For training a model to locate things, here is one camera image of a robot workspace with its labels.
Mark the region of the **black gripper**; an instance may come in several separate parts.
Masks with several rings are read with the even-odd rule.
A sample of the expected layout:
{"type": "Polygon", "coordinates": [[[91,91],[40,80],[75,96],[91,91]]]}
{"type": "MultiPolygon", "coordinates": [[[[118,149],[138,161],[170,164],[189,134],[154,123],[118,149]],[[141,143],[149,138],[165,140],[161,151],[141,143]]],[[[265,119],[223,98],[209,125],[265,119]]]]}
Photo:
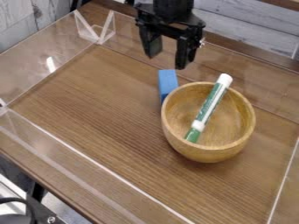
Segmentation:
{"type": "Polygon", "coordinates": [[[137,25],[145,54],[151,59],[163,50],[163,38],[178,39],[175,68],[183,70],[194,62],[202,44],[206,22],[193,13],[194,0],[154,0],[138,3],[137,25]]]}

